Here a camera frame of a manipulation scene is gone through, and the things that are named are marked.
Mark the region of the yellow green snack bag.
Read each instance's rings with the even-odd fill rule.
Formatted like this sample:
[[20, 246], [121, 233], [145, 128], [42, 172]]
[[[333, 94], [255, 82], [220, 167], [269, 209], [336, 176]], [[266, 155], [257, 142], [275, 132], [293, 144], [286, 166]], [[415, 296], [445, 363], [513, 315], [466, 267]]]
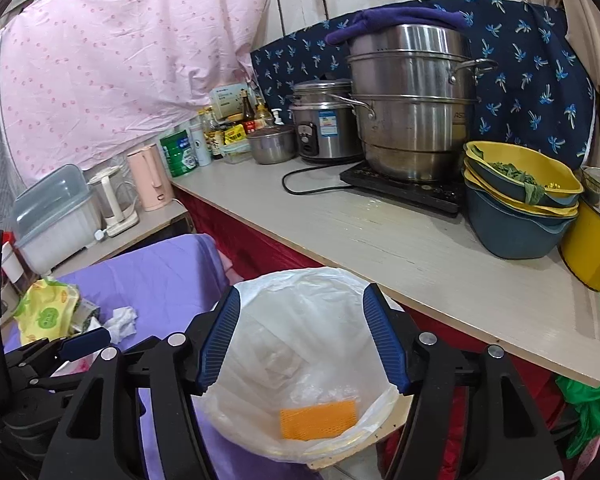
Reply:
[[20, 299], [14, 314], [21, 344], [68, 336], [79, 302], [80, 292], [76, 286], [53, 278], [35, 281]]

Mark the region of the white tissue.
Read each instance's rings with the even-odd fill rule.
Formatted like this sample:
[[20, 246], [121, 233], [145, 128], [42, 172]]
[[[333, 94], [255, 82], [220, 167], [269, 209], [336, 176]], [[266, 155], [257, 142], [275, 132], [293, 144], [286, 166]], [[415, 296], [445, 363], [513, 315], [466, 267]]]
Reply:
[[136, 319], [137, 313], [132, 307], [117, 308], [102, 327], [108, 330], [112, 344], [120, 344], [123, 339], [136, 334]]

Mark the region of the white glass kettle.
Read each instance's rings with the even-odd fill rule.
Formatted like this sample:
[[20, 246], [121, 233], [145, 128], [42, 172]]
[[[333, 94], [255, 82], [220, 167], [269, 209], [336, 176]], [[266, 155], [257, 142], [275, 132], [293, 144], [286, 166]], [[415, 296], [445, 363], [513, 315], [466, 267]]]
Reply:
[[88, 185], [95, 192], [108, 237], [115, 237], [140, 221], [134, 185], [125, 179], [121, 165], [109, 166], [94, 174]]

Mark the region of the pink electric kettle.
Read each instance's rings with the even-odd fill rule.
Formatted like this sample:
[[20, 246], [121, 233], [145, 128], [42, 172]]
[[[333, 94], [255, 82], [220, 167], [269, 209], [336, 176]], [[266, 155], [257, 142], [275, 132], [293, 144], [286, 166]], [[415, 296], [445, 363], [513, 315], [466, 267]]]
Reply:
[[169, 177], [161, 161], [158, 146], [153, 143], [126, 156], [140, 202], [146, 211], [169, 205], [174, 199]]

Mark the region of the yellow electric pot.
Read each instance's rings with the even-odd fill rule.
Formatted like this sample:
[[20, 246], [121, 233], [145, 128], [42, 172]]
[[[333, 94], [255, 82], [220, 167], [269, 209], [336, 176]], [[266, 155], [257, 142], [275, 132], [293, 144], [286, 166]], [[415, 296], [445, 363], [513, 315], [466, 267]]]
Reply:
[[576, 278], [600, 292], [600, 168], [583, 167], [582, 184], [578, 218], [562, 238], [559, 250]]

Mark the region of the green tin can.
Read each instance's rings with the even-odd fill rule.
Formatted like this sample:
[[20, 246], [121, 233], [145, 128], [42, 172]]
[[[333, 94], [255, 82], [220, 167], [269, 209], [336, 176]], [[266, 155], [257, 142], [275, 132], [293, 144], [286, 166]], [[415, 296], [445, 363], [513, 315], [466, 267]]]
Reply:
[[197, 159], [185, 129], [174, 129], [160, 139], [166, 166], [174, 178], [189, 174], [197, 168]]

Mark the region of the white thermos bottle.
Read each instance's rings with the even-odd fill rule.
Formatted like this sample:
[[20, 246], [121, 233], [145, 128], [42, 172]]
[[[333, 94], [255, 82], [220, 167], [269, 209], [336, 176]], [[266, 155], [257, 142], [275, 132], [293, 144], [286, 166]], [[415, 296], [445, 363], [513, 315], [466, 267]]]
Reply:
[[189, 121], [189, 130], [198, 165], [201, 167], [211, 165], [212, 155], [208, 147], [206, 136], [204, 135], [204, 129], [202, 128], [198, 117], [192, 118]]

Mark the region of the stacked teal yellow basins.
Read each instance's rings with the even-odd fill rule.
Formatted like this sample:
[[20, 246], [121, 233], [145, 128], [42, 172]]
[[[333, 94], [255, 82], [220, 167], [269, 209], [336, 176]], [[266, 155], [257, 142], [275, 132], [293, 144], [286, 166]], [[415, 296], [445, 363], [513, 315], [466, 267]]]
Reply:
[[574, 173], [515, 144], [471, 141], [464, 150], [468, 219], [483, 246], [506, 260], [549, 254], [578, 216]]

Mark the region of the soy sauce bottle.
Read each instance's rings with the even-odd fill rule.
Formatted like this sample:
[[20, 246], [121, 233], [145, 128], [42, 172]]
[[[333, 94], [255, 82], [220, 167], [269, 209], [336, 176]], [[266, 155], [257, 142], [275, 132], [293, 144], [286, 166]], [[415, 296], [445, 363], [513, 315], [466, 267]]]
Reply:
[[200, 111], [200, 121], [204, 137], [206, 138], [209, 150], [213, 159], [222, 159], [222, 146], [224, 145], [224, 132], [216, 121], [213, 110], [210, 106]]

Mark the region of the black induction cooker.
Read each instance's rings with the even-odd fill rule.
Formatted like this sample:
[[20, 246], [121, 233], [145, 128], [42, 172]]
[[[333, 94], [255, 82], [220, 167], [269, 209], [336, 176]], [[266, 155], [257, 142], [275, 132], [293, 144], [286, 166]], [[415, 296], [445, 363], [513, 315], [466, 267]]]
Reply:
[[463, 208], [464, 192], [451, 182], [399, 181], [383, 176], [367, 162], [360, 162], [340, 174], [340, 180], [358, 190], [381, 195], [438, 214], [455, 218]]

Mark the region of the pink dotted curtain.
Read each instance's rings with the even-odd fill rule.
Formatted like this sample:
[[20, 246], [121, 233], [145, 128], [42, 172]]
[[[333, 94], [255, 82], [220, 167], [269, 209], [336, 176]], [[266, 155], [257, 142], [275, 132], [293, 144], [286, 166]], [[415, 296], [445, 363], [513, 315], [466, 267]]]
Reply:
[[25, 184], [92, 168], [250, 77], [266, 0], [40, 0], [0, 37], [0, 102]]

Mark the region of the white tea box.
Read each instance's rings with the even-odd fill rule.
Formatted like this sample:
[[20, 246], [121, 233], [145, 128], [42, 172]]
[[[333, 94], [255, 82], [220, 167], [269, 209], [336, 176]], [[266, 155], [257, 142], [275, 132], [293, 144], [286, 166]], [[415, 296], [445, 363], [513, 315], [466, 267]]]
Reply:
[[253, 93], [244, 83], [219, 86], [210, 92], [210, 102], [216, 119], [223, 120], [242, 112], [242, 94], [246, 92], [251, 104]]

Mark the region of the steel rice cooker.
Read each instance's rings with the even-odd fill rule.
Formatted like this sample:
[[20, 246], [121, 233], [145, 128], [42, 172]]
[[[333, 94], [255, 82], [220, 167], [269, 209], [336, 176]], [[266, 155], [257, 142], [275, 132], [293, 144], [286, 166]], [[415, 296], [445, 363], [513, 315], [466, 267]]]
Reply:
[[314, 80], [292, 87], [289, 110], [299, 154], [308, 162], [346, 162], [363, 156], [350, 79]]

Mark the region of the navy floral cloth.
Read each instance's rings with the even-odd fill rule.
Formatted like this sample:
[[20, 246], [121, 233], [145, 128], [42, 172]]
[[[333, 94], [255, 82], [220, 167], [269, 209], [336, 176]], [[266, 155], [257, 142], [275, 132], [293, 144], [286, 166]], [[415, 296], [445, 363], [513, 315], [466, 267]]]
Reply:
[[[498, 66], [478, 79], [471, 139], [519, 144], [577, 169], [591, 143], [598, 100], [593, 81], [566, 39], [562, 9], [510, 0], [411, 0], [469, 39], [475, 58]], [[250, 54], [266, 105], [290, 122], [295, 84], [351, 75], [346, 44], [325, 38], [355, 22], [348, 13], [302, 28]]]

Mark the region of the purple cloth on steamer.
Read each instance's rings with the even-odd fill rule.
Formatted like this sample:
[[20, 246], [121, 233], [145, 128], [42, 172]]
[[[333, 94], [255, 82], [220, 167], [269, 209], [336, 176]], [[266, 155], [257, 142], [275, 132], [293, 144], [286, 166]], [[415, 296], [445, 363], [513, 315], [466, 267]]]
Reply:
[[358, 12], [348, 26], [327, 34], [325, 42], [330, 46], [339, 46], [359, 36], [399, 25], [430, 25], [454, 30], [467, 27], [460, 11], [448, 12], [423, 6], [383, 6]]

